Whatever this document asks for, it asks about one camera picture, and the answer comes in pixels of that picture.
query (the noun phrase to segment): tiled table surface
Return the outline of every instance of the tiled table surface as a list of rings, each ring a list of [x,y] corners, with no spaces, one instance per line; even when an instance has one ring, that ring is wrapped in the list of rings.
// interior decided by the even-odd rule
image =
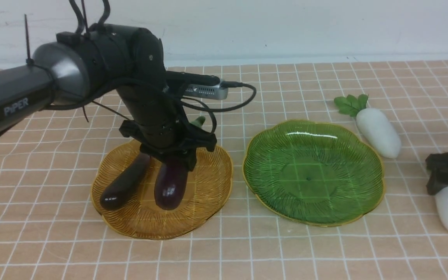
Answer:
[[[222,211],[179,239],[119,236],[93,209],[89,189],[101,159],[128,141],[118,131],[121,117],[98,106],[87,107],[89,123],[82,110],[39,112],[0,139],[0,279],[448,279],[448,232],[426,194],[423,165],[428,154],[448,151],[448,61],[176,70],[222,75],[259,90],[244,109],[217,114],[219,144],[235,164],[233,193]],[[333,122],[357,132],[333,99],[361,93],[384,111],[403,142],[397,160],[384,160],[381,205],[329,229],[265,209],[241,173],[251,137],[285,119]],[[248,95],[231,91],[223,106]],[[115,93],[101,103],[128,115]]]

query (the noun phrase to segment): toy vegetable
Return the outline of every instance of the toy vegetable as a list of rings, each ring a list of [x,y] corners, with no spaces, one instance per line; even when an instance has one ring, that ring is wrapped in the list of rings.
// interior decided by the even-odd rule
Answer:
[[[205,117],[200,116],[191,124],[201,128]],[[181,161],[168,159],[160,166],[155,181],[155,203],[161,209],[171,211],[176,209],[183,200],[188,181],[188,170]]]
[[[367,108],[368,96],[353,95],[336,97],[334,104],[339,113],[355,117],[357,128],[372,147],[385,158],[397,158],[402,141],[383,112],[376,108]]]

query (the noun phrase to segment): eggplant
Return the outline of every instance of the eggplant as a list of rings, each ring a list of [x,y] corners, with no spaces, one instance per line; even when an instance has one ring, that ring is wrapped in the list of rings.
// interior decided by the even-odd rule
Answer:
[[[200,116],[191,124],[201,128],[205,117]],[[188,182],[188,170],[181,161],[169,158],[162,163],[155,181],[155,204],[166,211],[176,209],[183,200]]]
[[[121,209],[135,193],[143,180],[151,157],[139,153],[132,163],[108,185],[100,198],[100,205],[107,211]]]

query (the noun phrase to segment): radish leaf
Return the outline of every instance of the radish leaf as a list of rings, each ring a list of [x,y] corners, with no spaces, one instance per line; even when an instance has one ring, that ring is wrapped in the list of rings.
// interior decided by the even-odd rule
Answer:
[[[192,125],[201,128],[203,126],[203,123],[205,122],[205,116],[201,115],[199,117],[197,117],[196,119],[194,119],[194,121],[191,122]]]
[[[339,96],[334,99],[334,104],[338,107],[338,113],[356,117],[361,110],[357,99],[349,95],[348,97]]]
[[[338,107],[338,113],[350,117],[356,117],[361,110],[364,110],[367,102],[368,96],[366,94],[361,94],[359,97],[349,94],[347,97],[339,96],[334,99],[334,104]]]
[[[359,101],[357,101],[357,98],[353,96],[352,94],[347,95],[347,101],[350,103],[350,105],[354,108],[359,108]]]
[[[361,110],[366,108],[366,104],[368,103],[368,96],[366,94],[361,94],[359,95],[359,97],[357,98],[357,101],[359,103],[359,108]]]

